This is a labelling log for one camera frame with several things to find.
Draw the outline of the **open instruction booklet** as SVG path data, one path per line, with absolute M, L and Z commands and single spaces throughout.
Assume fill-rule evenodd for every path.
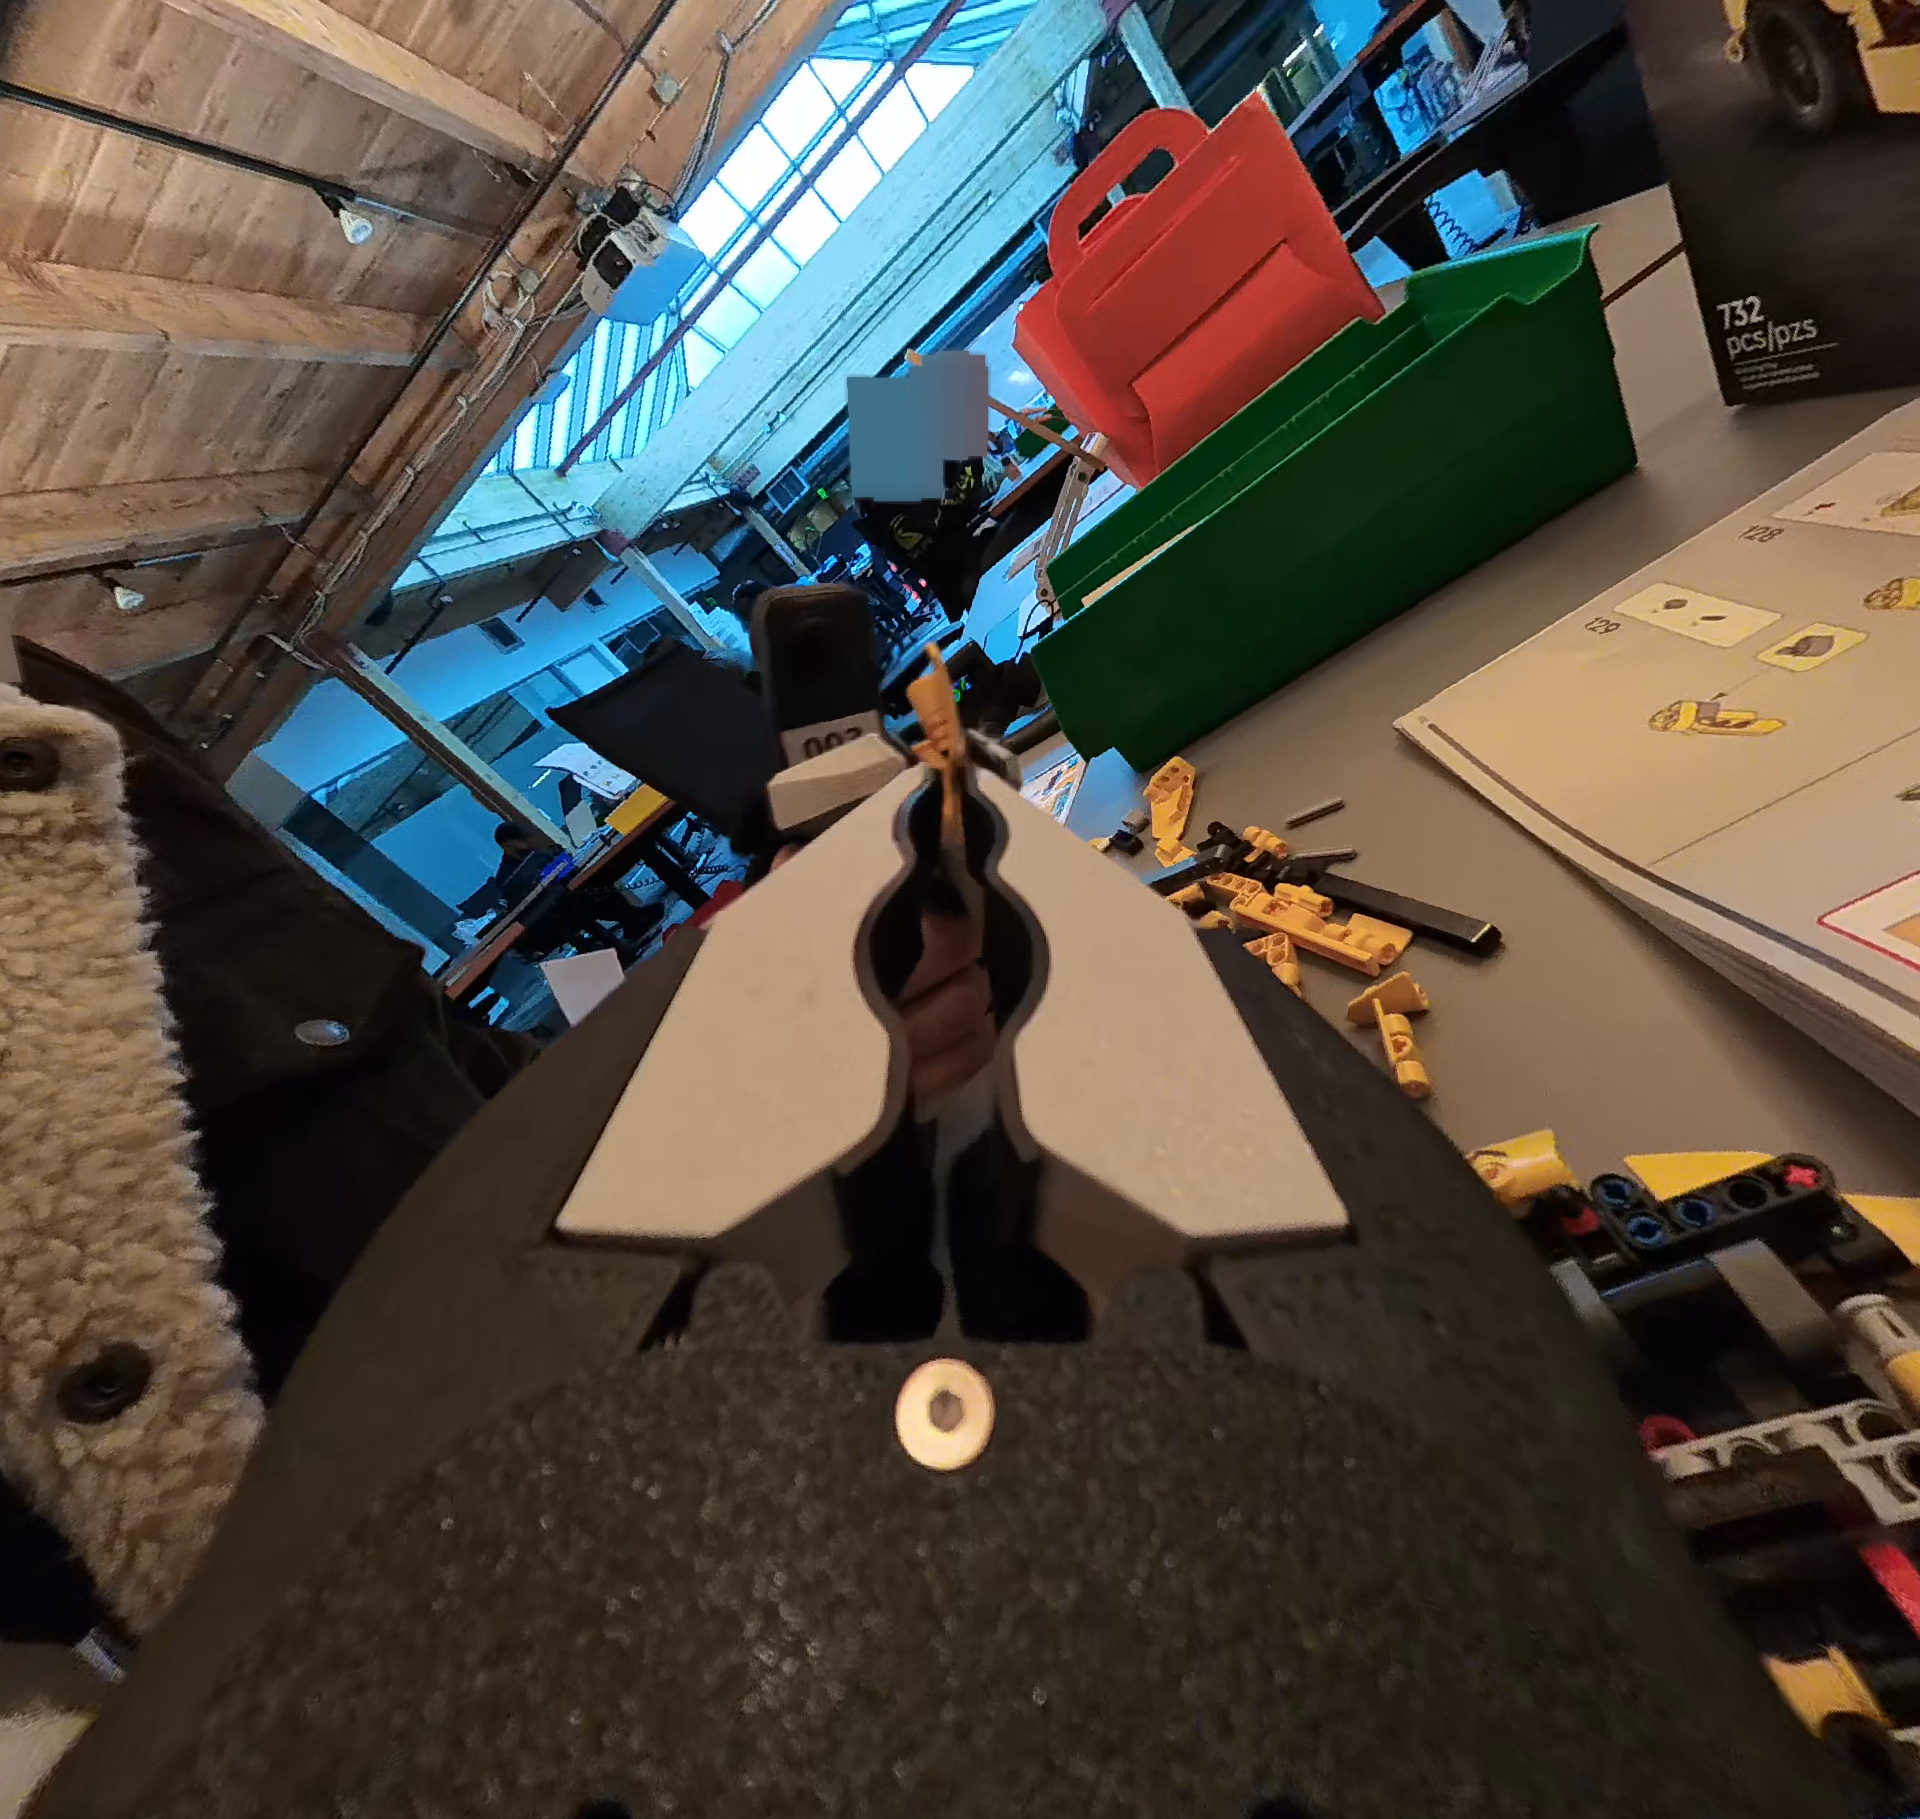
M 1918 1113 L 1918 400 L 1397 727 Z

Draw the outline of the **black car set box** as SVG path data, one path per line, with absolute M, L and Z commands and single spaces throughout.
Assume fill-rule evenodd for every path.
M 1918 0 L 1620 0 L 1730 404 L 1918 385 Z

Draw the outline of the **white ceiling device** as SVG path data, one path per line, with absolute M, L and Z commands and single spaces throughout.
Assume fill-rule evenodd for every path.
M 580 295 L 596 316 L 651 323 L 683 304 L 710 260 L 644 181 L 612 185 L 576 234 Z

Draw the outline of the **black fleece-lined jacket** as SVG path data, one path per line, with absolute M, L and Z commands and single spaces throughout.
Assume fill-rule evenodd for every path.
M 3 1638 L 143 1638 L 328 1301 L 540 1053 L 120 692 L 3 684 Z

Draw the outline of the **black brick beam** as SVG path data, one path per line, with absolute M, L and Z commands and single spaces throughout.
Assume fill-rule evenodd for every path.
M 1332 868 L 1324 856 L 1292 856 L 1285 875 L 1312 893 L 1321 893 L 1349 914 L 1378 920 L 1408 929 L 1418 941 L 1443 943 L 1473 960 L 1490 960 L 1503 948 L 1503 929 L 1490 920 L 1464 914 L 1431 899 L 1397 893 L 1378 884 L 1357 881 Z

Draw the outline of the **person's left hand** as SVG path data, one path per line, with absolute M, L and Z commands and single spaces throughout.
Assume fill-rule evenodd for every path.
M 894 1012 L 906 1039 L 906 1094 L 928 1110 L 971 1085 L 996 1047 L 994 991 L 975 920 L 925 911 L 918 956 Z

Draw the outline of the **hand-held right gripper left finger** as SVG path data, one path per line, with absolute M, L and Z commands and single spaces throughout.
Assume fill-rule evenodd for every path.
M 835 1179 L 906 1103 L 873 921 L 912 871 L 918 796 L 880 787 L 697 933 L 557 1239 L 760 1264 L 784 1298 L 849 1264 Z

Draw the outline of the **red plastic bin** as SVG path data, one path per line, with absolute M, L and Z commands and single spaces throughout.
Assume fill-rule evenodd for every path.
M 1349 323 L 1384 316 L 1259 88 L 1146 109 L 1067 185 L 1013 347 L 1106 466 L 1151 485 Z

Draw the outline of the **yellow brick car model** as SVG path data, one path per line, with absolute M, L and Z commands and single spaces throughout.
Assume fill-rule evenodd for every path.
M 1803 1151 L 1468 1151 L 1597 1340 L 1666 1521 L 1860 1817 L 1918 1817 L 1918 1200 Z

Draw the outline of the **pile of yellow brick pieces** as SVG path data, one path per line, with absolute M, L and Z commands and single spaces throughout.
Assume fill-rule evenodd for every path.
M 1141 787 L 1128 828 L 1154 833 L 1163 875 L 1154 889 L 1194 926 L 1234 932 L 1288 991 L 1304 994 L 1304 960 L 1339 966 L 1361 977 L 1347 1021 L 1375 1031 L 1393 1085 L 1431 1097 L 1431 1073 L 1414 1021 L 1431 1012 L 1427 991 L 1403 968 L 1413 932 L 1367 911 L 1343 911 L 1317 887 L 1289 878 L 1292 849 L 1281 833 L 1250 826 L 1213 826 L 1188 844 L 1197 770 L 1171 755 Z

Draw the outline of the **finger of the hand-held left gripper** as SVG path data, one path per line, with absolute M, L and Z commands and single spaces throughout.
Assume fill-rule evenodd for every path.
M 909 767 L 885 735 L 849 735 L 770 779 L 770 818 L 777 828 L 808 828 L 880 793 Z

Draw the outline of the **green plastic bin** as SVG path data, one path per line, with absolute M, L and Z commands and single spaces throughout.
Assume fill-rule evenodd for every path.
M 1418 272 L 1053 556 L 1044 697 L 1145 771 L 1637 462 L 1589 226 Z

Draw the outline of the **slim yellow brick piece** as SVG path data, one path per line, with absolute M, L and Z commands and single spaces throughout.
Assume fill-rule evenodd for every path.
M 925 646 L 918 676 L 906 682 L 906 700 L 922 727 L 915 755 L 928 771 L 906 818 L 912 852 L 922 871 L 944 878 L 962 914 L 978 920 L 983 881 L 969 860 L 971 754 L 938 643 Z

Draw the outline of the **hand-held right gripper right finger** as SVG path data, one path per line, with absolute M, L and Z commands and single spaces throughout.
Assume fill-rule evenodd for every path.
M 978 786 L 984 887 L 1030 943 L 1000 1031 L 1030 1239 L 1103 1310 L 1151 1270 L 1353 1228 L 1204 933 L 1009 786 Z

